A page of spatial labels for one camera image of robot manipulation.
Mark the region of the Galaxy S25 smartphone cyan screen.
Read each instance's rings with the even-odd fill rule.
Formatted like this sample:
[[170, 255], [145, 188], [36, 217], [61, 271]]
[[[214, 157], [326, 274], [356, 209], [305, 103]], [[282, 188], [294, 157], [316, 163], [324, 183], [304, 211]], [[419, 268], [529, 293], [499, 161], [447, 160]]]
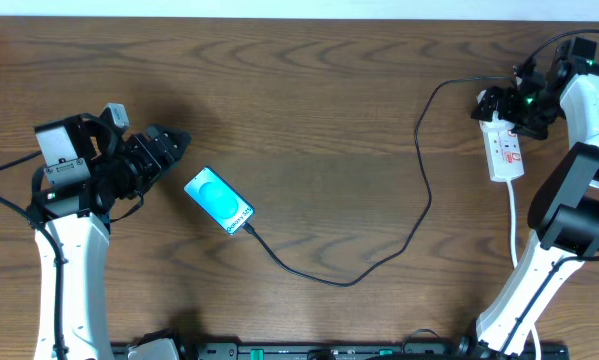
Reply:
[[208, 166], [183, 190], [229, 235], [234, 235], [255, 214], [254, 207]]

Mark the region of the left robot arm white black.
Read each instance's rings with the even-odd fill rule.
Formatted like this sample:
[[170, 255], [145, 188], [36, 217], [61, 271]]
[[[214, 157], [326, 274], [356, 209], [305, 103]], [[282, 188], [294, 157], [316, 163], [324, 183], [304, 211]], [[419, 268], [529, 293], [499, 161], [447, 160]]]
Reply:
[[191, 142], [188, 133], [160, 125], [131, 136], [127, 127], [105, 110], [35, 129], [46, 162], [26, 210], [41, 260], [37, 359], [114, 356], [104, 276], [111, 209], [118, 200], [142, 201]]

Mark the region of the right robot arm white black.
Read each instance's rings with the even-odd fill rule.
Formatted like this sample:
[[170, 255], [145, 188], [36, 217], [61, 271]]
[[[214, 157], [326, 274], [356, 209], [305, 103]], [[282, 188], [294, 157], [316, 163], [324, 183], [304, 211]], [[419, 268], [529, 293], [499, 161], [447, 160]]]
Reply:
[[569, 150], [539, 188], [528, 210], [528, 243], [503, 289], [458, 347], [461, 356], [514, 359], [536, 321], [567, 279], [599, 262], [599, 62], [592, 30], [552, 38], [546, 74], [529, 55], [513, 69], [515, 83], [482, 91], [479, 121], [491, 163], [513, 164], [516, 136], [544, 140], [558, 118], [567, 123]]

